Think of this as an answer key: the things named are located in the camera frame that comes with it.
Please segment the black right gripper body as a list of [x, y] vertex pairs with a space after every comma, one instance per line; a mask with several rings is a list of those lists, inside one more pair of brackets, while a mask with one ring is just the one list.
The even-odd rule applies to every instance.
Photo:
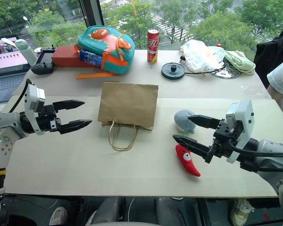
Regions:
[[222, 119], [213, 134], [213, 140], [209, 145], [208, 153], [205, 157], [205, 162], [210, 163], [213, 156], [221, 158], [230, 157], [232, 150], [229, 148], [228, 141], [232, 138], [230, 129], [225, 119]]

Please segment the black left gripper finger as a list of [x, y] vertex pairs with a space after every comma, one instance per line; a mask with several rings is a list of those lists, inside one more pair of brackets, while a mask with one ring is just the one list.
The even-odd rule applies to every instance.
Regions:
[[59, 125], [58, 131], [60, 134], [74, 132], [88, 126], [92, 120], [75, 120], [65, 125]]
[[84, 105], [85, 102], [81, 100], [64, 100], [52, 103], [56, 112], [59, 110], [69, 110]]

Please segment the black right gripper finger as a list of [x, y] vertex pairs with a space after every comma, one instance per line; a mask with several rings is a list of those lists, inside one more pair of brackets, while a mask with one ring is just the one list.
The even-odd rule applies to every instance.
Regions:
[[189, 116], [188, 119], [194, 124], [207, 128], [207, 129], [217, 129], [220, 119], [204, 116], [204, 115], [193, 115]]
[[197, 140], [194, 140], [188, 136], [172, 135], [172, 137], [178, 144], [183, 146], [188, 151], [201, 156], [205, 160], [205, 162], [211, 162], [212, 155], [209, 154], [209, 147], [198, 143]]

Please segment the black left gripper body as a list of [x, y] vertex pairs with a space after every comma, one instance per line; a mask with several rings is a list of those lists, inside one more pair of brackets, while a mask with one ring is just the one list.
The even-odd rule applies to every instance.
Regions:
[[58, 110], [55, 109], [54, 104], [43, 106], [36, 118], [41, 130], [55, 132], [60, 129], [61, 121], [56, 115], [57, 112]]

